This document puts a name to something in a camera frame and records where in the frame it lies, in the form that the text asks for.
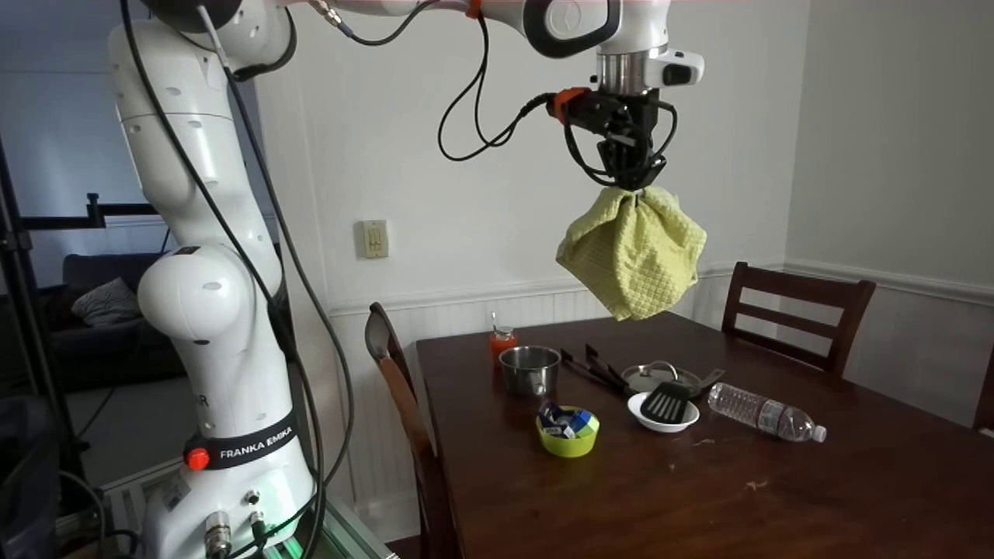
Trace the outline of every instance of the yellow towel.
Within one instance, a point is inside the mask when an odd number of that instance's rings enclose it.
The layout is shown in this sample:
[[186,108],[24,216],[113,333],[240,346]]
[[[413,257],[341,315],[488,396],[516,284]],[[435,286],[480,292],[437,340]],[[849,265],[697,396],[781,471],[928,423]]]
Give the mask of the yellow towel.
[[559,243],[571,269],[615,320],[645,320],[674,307],[697,284],[709,234],[666,190],[603,190]]

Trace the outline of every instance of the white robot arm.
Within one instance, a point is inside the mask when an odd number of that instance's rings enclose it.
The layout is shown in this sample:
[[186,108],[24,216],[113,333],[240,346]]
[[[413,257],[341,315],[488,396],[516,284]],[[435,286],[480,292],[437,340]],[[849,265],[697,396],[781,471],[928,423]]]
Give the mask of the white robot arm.
[[[311,0],[406,14],[415,0]],[[109,38],[121,130],[145,198],[184,246],[139,284],[139,307],[190,375],[198,436],[186,468],[149,511],[145,555],[234,555],[279,548],[323,492],[302,452],[287,358],[268,320],[279,257],[251,198],[228,101],[228,71],[279,69],[294,32],[279,0],[145,0],[155,21]],[[599,51],[599,87],[551,97],[551,111],[603,138],[603,176],[645,187],[659,174],[659,87],[697,83],[702,58],[669,51],[672,0],[428,0],[514,24],[537,52]]]

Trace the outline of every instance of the electrical outlet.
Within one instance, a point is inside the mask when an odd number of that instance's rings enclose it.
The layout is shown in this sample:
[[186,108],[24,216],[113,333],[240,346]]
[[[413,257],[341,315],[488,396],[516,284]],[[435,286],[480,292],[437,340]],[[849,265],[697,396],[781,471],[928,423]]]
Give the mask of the electrical outlet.
[[387,238],[386,222],[360,222],[353,226],[353,234],[356,234],[356,238],[353,238],[356,243],[356,257],[382,260],[382,257],[391,254],[391,238]]

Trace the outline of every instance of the dark wooden table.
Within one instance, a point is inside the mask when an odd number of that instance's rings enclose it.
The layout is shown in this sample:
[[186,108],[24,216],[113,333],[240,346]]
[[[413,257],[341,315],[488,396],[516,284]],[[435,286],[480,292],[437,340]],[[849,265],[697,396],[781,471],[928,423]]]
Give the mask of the dark wooden table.
[[798,370],[679,316],[518,329],[603,362],[674,359],[805,406],[827,445],[785,445],[713,415],[655,436],[625,401],[559,372],[559,401],[603,432],[551,455],[534,401],[508,396],[484,336],[420,343],[460,548],[480,555],[994,555],[994,440],[868,387]]

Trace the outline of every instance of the wooden chair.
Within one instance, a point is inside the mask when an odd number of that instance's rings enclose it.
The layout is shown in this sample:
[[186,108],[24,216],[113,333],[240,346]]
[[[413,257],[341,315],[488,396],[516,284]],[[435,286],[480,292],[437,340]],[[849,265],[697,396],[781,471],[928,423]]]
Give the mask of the wooden chair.
[[976,415],[973,415],[973,428],[989,436],[989,438],[994,438],[994,348],[992,348],[992,359],[989,359],[983,401],[979,401]]
[[382,304],[371,304],[368,320],[368,351],[375,359],[395,406],[401,412],[401,424],[413,452],[415,498],[420,498],[420,555],[422,559],[458,559],[458,529],[450,517],[448,486],[441,471],[441,460],[428,438],[428,423],[415,403],[411,370],[401,355],[401,343]]
[[[761,292],[761,296],[781,296],[781,307],[761,307],[761,304],[743,301],[746,290]],[[815,276],[795,276],[795,273],[781,273],[781,269],[761,269],[761,267],[748,267],[746,260],[740,260],[732,269],[730,292],[728,292],[722,329],[732,340],[761,346],[766,351],[785,355],[791,359],[801,359],[815,370],[822,370],[822,372],[841,380],[850,343],[860,329],[860,320],[865,320],[865,311],[871,304],[873,290],[877,286],[868,281],[860,281],[860,284],[815,281]],[[840,320],[820,322],[820,320],[791,315],[790,304],[782,304],[782,298],[833,307],[833,311],[840,311]],[[772,322],[772,327],[790,327],[805,336],[822,340],[827,351],[820,355],[820,351],[801,348],[790,336],[766,336],[766,333],[743,329],[740,316],[753,316],[753,320]]]

